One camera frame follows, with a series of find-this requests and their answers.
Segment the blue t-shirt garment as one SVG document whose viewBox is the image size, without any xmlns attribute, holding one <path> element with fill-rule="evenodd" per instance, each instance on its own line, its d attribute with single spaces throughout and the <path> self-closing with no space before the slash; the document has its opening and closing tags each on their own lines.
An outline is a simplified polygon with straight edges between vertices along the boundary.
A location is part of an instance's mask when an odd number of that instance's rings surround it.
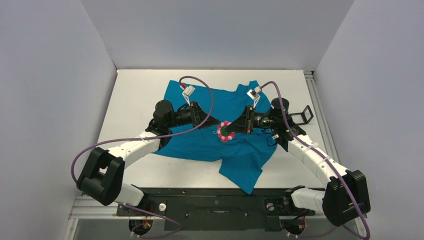
<svg viewBox="0 0 424 240">
<path fill-rule="evenodd" d="M 236 120 L 245 106 L 252 104 L 247 95 L 259 84 L 239 84 L 235 91 L 196 86 L 190 100 L 197 101 L 200 107 L 221 122 Z M 214 162 L 221 160 L 219 173 L 228 178 L 247 194 L 250 194 L 262 173 L 262 166 L 274 154 L 277 146 L 271 145 L 268 132 L 255 129 L 251 134 L 236 134 L 234 139 L 221 142 L 216 133 L 216 125 L 191 131 L 171 138 L 158 155 Z"/>
</svg>

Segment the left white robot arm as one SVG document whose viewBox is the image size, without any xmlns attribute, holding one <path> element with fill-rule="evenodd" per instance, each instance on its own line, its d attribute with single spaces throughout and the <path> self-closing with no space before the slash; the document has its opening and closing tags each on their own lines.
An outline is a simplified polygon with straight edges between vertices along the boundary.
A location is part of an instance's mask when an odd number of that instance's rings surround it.
<svg viewBox="0 0 424 240">
<path fill-rule="evenodd" d="M 172 128 L 191 125 L 193 129 L 201 129 L 220 125 L 220 121 L 206 113 L 196 101 L 174 110 L 170 101 L 161 100 L 152 116 L 139 136 L 122 139 L 118 146 L 109 149 L 100 145 L 90 147 L 81 174 L 75 180 L 77 189 L 104 206 L 127 204 L 136 215 L 143 215 L 149 210 L 149 201 L 141 189 L 123 182 L 125 169 L 163 149 L 175 136 Z"/>
</svg>

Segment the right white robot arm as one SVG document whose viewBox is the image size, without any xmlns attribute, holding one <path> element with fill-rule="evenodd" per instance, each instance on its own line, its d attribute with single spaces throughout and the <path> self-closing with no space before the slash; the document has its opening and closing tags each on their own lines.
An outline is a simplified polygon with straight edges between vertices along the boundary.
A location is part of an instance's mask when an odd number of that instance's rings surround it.
<svg viewBox="0 0 424 240">
<path fill-rule="evenodd" d="M 275 142 L 302 162 L 324 186 L 324 190 L 301 185 L 287 190 L 282 199 L 287 213 L 311 210 L 323 214 L 336 227 L 355 219 L 364 220 L 371 210 L 365 175 L 342 166 L 320 149 L 301 125 L 293 121 L 288 108 L 289 102 L 279 97 L 272 100 L 265 113 L 248 105 L 225 130 L 240 134 L 251 134 L 255 129 L 268 130 Z"/>
</svg>

